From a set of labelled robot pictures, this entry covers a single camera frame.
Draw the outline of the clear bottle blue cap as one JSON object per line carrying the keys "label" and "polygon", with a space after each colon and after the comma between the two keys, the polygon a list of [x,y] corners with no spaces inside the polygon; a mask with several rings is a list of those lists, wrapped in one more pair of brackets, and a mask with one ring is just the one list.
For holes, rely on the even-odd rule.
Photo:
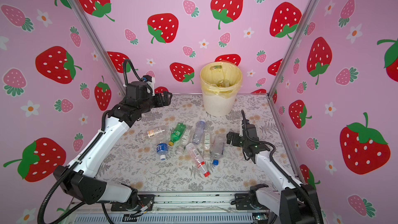
{"label": "clear bottle blue cap", "polygon": [[226,136],[224,134],[217,134],[211,147],[212,164],[217,166],[223,156]]}

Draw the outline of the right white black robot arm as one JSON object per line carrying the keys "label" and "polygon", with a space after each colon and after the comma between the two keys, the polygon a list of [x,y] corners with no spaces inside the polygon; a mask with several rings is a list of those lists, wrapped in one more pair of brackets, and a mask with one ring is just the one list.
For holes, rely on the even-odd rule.
{"label": "right white black robot arm", "polygon": [[227,134],[227,143],[242,148],[244,159],[263,170],[277,190],[254,186],[249,192],[252,205],[268,208],[282,224],[323,223],[315,188],[294,178],[274,159],[276,146],[260,141],[255,125],[243,120],[240,133]]}

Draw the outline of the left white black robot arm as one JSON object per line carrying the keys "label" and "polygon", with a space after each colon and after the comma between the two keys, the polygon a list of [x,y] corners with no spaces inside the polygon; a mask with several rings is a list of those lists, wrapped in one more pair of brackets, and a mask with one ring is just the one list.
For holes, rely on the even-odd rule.
{"label": "left white black robot arm", "polygon": [[101,128],[86,148],[67,166],[58,166],[54,171],[57,181],[39,208],[37,222],[45,222],[45,210],[58,187],[81,202],[55,220],[56,224],[85,204],[116,202],[128,210],[139,206],[141,200],[137,189],[125,184],[107,183],[97,179],[96,175],[104,159],[127,130],[141,120],[144,113],[153,108],[169,106],[172,97],[168,91],[154,93],[151,82],[127,84],[125,97],[102,115]]}

